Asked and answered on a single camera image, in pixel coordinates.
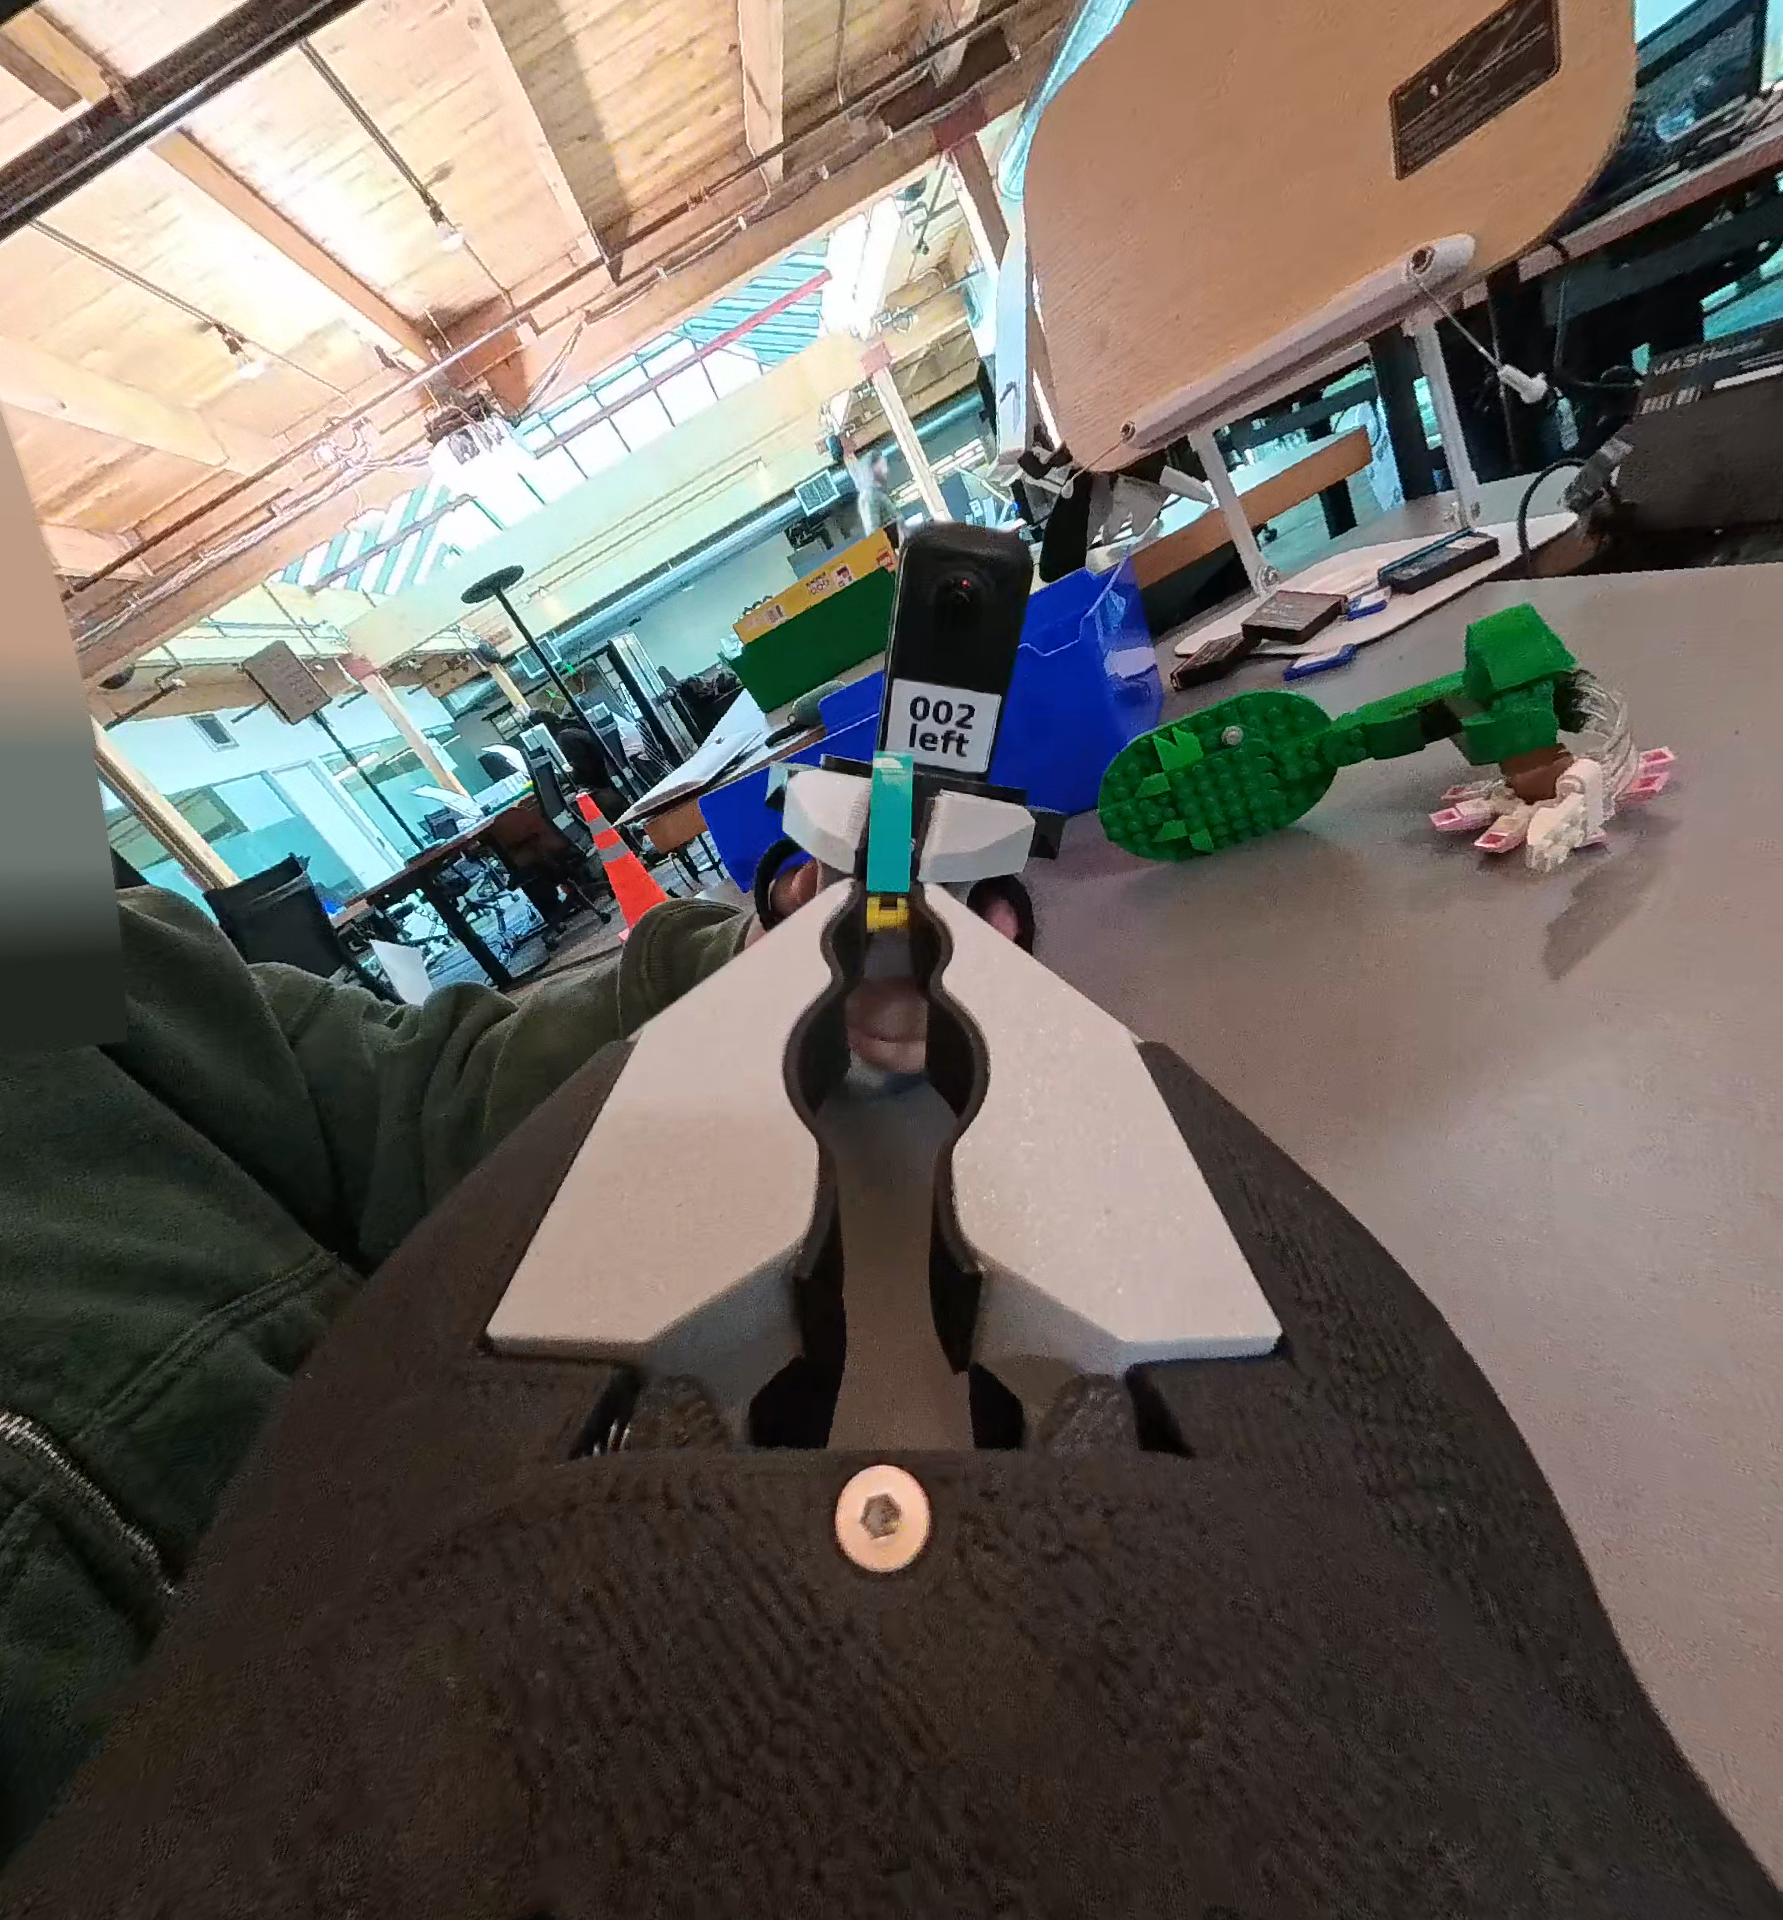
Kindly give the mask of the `green yellow cardboard box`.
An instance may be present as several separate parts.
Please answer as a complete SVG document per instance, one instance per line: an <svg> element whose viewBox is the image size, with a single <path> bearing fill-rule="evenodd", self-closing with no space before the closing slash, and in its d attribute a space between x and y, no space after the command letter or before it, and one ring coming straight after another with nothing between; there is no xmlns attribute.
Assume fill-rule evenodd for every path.
<svg viewBox="0 0 1783 1920"><path fill-rule="evenodd" d="M790 708L883 653L897 562L897 539L880 527L735 619L732 671L762 713Z"/></svg>

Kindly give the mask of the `wooden desk with black legs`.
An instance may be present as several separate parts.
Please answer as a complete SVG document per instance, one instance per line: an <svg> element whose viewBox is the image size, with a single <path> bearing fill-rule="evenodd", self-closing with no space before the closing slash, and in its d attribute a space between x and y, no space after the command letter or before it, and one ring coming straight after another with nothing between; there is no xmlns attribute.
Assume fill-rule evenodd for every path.
<svg viewBox="0 0 1783 1920"><path fill-rule="evenodd" d="M542 970L544 955L591 923L616 930L616 908L593 888L593 847L575 809L535 790L474 816L414 854L398 873L363 888L333 914L350 947L410 945L423 923L463 952L494 990Z"/></svg>

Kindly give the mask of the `wooden tilted board stand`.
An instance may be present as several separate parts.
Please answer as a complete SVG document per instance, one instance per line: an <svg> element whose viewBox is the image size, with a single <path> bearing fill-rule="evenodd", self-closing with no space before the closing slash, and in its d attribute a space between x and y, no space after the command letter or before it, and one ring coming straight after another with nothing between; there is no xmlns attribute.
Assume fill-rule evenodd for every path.
<svg viewBox="0 0 1783 1920"><path fill-rule="evenodd" d="M1632 88L1631 4L1132 4L1048 101L1023 185L1074 479L1400 329L1472 525L1434 324L1573 208Z"/></svg>

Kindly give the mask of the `black floor lamp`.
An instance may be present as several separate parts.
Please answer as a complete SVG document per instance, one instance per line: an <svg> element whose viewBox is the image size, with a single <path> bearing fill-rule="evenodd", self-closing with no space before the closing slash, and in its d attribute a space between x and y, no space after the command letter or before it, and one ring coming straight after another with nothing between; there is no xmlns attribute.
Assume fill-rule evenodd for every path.
<svg viewBox="0 0 1783 1920"><path fill-rule="evenodd" d="M575 702L570 684L567 682L558 663L544 651L537 637L532 634L530 625L518 609L513 591L521 583L521 577L524 569L520 564L493 569L463 589L459 599L466 607L494 603L506 613L513 634L520 639L521 648L537 663L547 682L557 687L564 711L582 716L582 708Z"/></svg>

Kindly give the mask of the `hanging sign board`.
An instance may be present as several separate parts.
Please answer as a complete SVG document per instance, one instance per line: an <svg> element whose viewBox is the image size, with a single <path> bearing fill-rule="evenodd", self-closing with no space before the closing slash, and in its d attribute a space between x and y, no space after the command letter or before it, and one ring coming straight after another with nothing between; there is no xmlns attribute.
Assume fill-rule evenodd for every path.
<svg viewBox="0 0 1783 1920"><path fill-rule="evenodd" d="M242 671L264 702L289 726L304 724L330 703L330 691L309 664L283 641L274 641L242 661Z"/></svg>

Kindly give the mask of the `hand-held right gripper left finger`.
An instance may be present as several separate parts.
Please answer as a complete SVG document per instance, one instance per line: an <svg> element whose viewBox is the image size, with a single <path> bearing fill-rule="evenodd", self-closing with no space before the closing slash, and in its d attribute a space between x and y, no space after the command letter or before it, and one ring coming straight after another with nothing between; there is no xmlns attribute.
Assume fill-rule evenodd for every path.
<svg viewBox="0 0 1783 1920"><path fill-rule="evenodd" d="M506 1357L691 1380L753 1446L824 1446L839 1228L839 884L628 1044L486 1323Z"/></svg>

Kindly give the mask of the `black flat device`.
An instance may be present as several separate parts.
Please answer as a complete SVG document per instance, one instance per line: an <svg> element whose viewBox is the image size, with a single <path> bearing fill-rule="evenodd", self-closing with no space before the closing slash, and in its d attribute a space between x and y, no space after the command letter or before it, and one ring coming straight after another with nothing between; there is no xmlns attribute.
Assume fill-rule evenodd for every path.
<svg viewBox="0 0 1783 1920"><path fill-rule="evenodd" d="M1376 573L1376 583L1391 596L1415 596L1488 564L1500 554L1500 539L1494 533L1463 525L1384 562Z"/></svg>

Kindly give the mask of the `long teal lego piece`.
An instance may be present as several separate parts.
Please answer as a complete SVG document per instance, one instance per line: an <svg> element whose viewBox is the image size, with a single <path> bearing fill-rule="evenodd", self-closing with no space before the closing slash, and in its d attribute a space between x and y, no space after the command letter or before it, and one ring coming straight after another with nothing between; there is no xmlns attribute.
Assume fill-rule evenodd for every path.
<svg viewBox="0 0 1783 1920"><path fill-rule="evenodd" d="M908 899L918 867L918 783L910 756L895 751L873 756L867 827L867 899L868 895Z"/></svg>

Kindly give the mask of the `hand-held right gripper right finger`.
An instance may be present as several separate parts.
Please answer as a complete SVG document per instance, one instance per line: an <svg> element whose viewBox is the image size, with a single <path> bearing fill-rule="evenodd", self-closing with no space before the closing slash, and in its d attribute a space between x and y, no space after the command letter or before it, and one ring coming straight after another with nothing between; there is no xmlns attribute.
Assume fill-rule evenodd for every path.
<svg viewBox="0 0 1783 1920"><path fill-rule="evenodd" d="M950 1368L1124 1380L1274 1353L1282 1321L1138 1037L938 884L918 976L950 1114L929 1202Z"/></svg>

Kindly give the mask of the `person's left hand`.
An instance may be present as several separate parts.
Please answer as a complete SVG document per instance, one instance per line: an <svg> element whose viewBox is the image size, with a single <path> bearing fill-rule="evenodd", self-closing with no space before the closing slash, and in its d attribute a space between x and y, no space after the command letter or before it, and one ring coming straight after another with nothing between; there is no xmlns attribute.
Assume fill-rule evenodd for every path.
<svg viewBox="0 0 1783 1920"><path fill-rule="evenodd" d="M778 928L807 908L829 875L807 855L785 862L762 895L770 923ZM908 957L868 958L847 996L847 1041L855 1064L886 1075L910 1075L926 1065L926 996L910 973Z"/></svg>

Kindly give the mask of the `person's left forearm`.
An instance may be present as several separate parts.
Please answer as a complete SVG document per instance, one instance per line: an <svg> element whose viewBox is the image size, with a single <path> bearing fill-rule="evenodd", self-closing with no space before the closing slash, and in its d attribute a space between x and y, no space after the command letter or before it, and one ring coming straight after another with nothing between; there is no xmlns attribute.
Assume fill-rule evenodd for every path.
<svg viewBox="0 0 1783 1920"><path fill-rule="evenodd" d="M254 982L301 1069L353 1224L419 1220L608 1044L730 965L757 915L711 899L654 908L613 958L525 996L446 987L385 1006L298 967Z"/></svg>

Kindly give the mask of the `blue plastic bin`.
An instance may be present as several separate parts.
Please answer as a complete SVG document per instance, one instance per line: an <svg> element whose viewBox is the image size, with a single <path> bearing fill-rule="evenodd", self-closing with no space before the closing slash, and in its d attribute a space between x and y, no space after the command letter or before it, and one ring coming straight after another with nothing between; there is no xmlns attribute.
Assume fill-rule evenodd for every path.
<svg viewBox="0 0 1783 1920"><path fill-rule="evenodd" d="M868 758L883 693L881 661L820 702L824 738L781 764ZM988 778L1062 814L1094 809L1100 778L1133 736L1152 729L1165 682L1133 567L1078 571L1033 593ZM737 886L781 836L773 771L759 767L705 793L702 820Z"/></svg>

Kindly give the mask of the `orange traffic cone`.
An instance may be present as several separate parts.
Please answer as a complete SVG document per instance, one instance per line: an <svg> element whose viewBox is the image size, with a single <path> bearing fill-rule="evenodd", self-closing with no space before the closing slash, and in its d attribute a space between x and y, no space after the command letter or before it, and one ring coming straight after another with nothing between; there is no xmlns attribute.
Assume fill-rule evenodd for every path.
<svg viewBox="0 0 1783 1920"><path fill-rule="evenodd" d="M643 863L638 851L627 844L620 829L601 812L590 790L580 789L573 795L573 803L622 914L627 932L620 936L624 937L650 911L665 903L667 892L658 877Z"/></svg>

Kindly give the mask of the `person's green jacket torso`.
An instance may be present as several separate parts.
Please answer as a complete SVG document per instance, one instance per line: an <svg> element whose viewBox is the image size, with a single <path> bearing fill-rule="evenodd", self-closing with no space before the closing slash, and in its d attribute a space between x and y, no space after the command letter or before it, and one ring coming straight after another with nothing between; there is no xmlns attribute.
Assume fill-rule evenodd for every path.
<svg viewBox="0 0 1783 1920"><path fill-rule="evenodd" d="M282 1021L323 990L282 1000L176 895L117 903L125 1032L0 1058L0 1871L359 1267Z"/></svg>

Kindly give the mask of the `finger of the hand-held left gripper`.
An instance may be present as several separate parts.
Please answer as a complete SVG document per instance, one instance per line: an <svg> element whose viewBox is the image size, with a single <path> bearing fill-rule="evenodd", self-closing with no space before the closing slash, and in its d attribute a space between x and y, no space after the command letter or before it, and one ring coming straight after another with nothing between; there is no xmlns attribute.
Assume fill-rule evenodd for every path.
<svg viewBox="0 0 1783 1920"><path fill-rule="evenodd" d="M921 884L969 888L1023 873L1038 839L1033 810L969 790L936 790L913 854Z"/></svg>
<svg viewBox="0 0 1783 1920"><path fill-rule="evenodd" d="M873 779L850 771L796 771L783 790L786 854L783 899L855 880L865 870Z"/></svg>

